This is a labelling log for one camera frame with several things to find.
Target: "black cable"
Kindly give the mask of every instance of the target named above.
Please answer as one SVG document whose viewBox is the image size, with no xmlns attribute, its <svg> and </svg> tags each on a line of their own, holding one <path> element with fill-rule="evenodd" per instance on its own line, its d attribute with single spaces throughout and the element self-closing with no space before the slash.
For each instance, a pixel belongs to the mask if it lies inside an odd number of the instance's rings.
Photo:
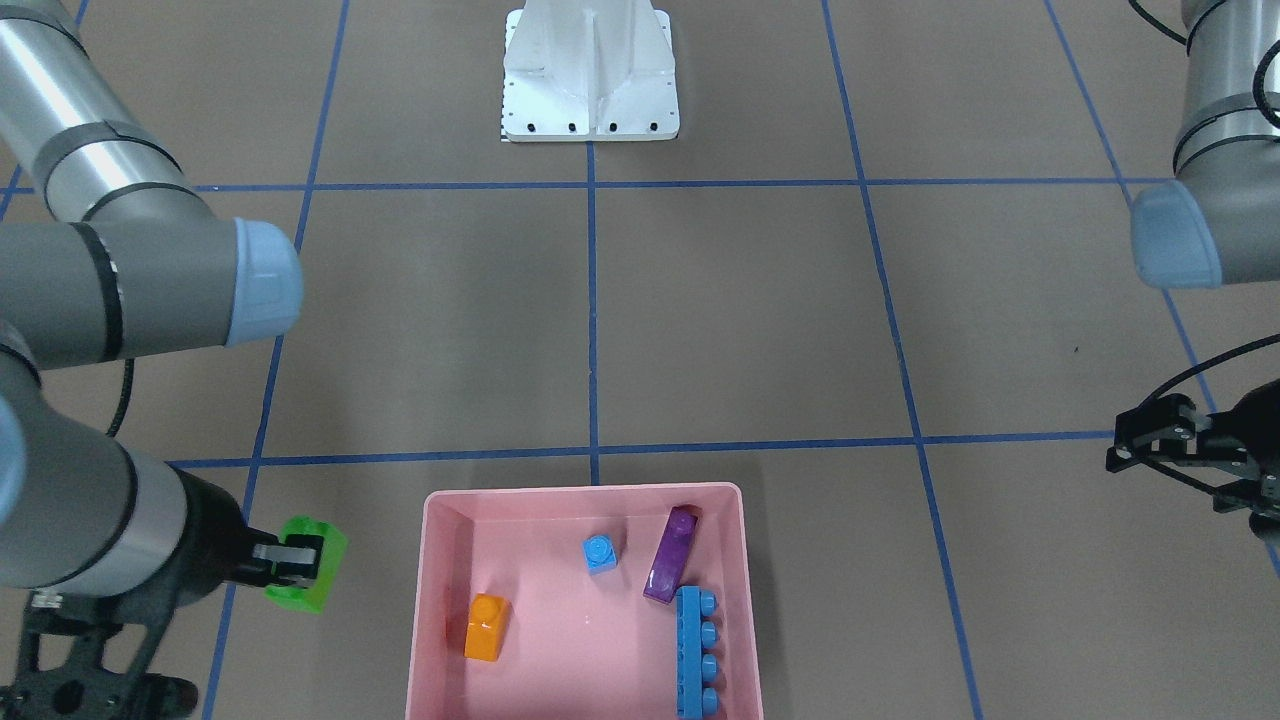
<svg viewBox="0 0 1280 720">
<path fill-rule="evenodd" d="M 1258 106 L 1258 111 L 1272 127 L 1280 128 L 1280 114 L 1276 114 L 1275 108 L 1271 106 L 1266 91 L 1267 70 L 1271 69 L 1271 63 L 1275 61 L 1277 54 L 1280 54 L 1280 41 L 1267 49 L 1262 59 L 1258 60 L 1258 68 L 1253 70 L 1253 104 Z"/>
<path fill-rule="evenodd" d="M 1217 355 L 1215 357 L 1210 357 L 1208 360 L 1201 363 L 1199 365 L 1183 370 L 1181 373 L 1178 373 L 1172 378 L 1169 378 L 1169 382 L 1153 389 L 1151 395 L 1147 396 L 1147 400 L 1139 402 L 1138 407 L 1142 407 L 1143 405 L 1156 401 L 1160 396 L 1165 395 L 1183 380 L 1188 378 L 1194 378 L 1196 375 L 1203 373 L 1204 370 L 1208 370 L 1210 368 L 1216 368 L 1222 363 L 1226 363 L 1228 360 L 1233 360 L 1235 357 L 1239 357 L 1240 355 L 1244 355 L 1247 352 L 1253 352 L 1254 350 L 1261 350 L 1263 347 L 1267 347 L 1268 345 L 1275 345 L 1277 342 L 1280 342 L 1280 334 L 1272 334 L 1256 340 L 1253 342 L 1247 342 L 1240 347 L 1236 347 L 1234 350 L 1228 350 L 1226 352 Z"/>
<path fill-rule="evenodd" d="M 111 418 L 111 427 L 106 429 L 106 437 L 115 437 L 124 424 L 124 415 L 129 411 L 129 400 L 133 398 L 133 359 L 124 361 L 124 377 L 120 379 L 120 400 L 115 404 L 115 416 Z"/>
<path fill-rule="evenodd" d="M 1170 40 L 1178 41 L 1179 45 L 1187 45 L 1185 37 L 1178 35 L 1171 27 L 1156 19 L 1156 15 L 1148 13 L 1147 9 L 1142 6 L 1142 3 L 1138 3 L 1138 0 L 1129 0 L 1129 6 L 1133 8 L 1133 12 L 1138 13 L 1142 19 L 1147 20 L 1147 24 L 1151 27 L 1169 36 Z"/>
</svg>

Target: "gray robot arm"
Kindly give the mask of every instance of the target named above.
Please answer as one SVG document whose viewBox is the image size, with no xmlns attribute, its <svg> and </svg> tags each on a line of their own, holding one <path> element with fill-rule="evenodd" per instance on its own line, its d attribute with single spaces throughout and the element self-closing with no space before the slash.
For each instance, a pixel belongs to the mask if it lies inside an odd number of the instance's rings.
<svg viewBox="0 0 1280 720">
<path fill-rule="evenodd" d="M 58 220 L 0 225 L 0 585 L 33 591 L 0 717 L 184 717 L 195 685 L 146 674 L 174 610 L 228 580 L 306 587 L 328 530 L 250 528 L 225 491 L 56 413 L 40 373 L 280 334 L 297 254 L 214 217 L 55 0 L 0 0 L 0 136 Z M 146 641 L 110 673 L 125 624 Z M 76 638 L 63 666 L 42 635 Z"/>
<path fill-rule="evenodd" d="M 1260 111 L 1253 78 L 1280 40 L 1280 3 L 1183 0 L 1187 109 L 1176 179 L 1133 208 L 1138 274 L 1161 288 L 1280 279 L 1280 129 Z M 1280 105 L 1280 73 L 1263 91 Z"/>
</svg>

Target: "pink container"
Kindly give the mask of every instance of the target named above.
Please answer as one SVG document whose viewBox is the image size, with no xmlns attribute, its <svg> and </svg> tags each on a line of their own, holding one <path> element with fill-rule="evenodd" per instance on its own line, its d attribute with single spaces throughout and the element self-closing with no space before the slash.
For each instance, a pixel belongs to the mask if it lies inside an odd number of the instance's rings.
<svg viewBox="0 0 1280 720">
<path fill-rule="evenodd" d="M 762 720 L 742 495 L 730 483 L 447 491 L 426 498 L 407 720 L 672 720 L 676 615 L 641 594 L 667 515 L 698 509 L 684 583 L 716 593 L 713 720 Z M 613 538 L 589 575 L 582 541 Z M 497 662 L 462 656 L 475 593 L 511 601 Z"/>
</svg>

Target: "light blue joint cap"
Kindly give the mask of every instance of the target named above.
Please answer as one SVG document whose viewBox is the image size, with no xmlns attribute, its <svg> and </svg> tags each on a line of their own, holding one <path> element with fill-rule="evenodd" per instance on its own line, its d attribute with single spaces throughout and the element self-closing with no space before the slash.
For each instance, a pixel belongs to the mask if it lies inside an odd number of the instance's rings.
<svg viewBox="0 0 1280 720">
<path fill-rule="evenodd" d="M 18 505 L 27 478 L 27 441 L 18 415 L 0 397 L 0 527 Z"/>
<path fill-rule="evenodd" d="M 1158 288 L 1222 284 L 1217 245 L 1185 184 L 1170 181 L 1142 191 L 1133 204 L 1130 229 L 1142 282 Z"/>
<path fill-rule="evenodd" d="M 284 334 L 302 310 L 302 264 L 279 228 L 236 218 L 236 304 L 227 346 Z"/>
</svg>

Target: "long blue lego block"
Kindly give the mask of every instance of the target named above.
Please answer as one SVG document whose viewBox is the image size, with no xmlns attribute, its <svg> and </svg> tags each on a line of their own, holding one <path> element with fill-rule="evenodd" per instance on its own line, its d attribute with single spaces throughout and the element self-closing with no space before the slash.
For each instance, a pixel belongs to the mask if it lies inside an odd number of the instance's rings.
<svg viewBox="0 0 1280 720">
<path fill-rule="evenodd" d="M 719 637 L 710 618 L 716 612 L 716 593 L 698 585 L 676 591 L 676 716 L 701 720 L 719 710 L 719 696 L 704 684 L 716 682 L 719 665 L 710 653 Z"/>
</svg>

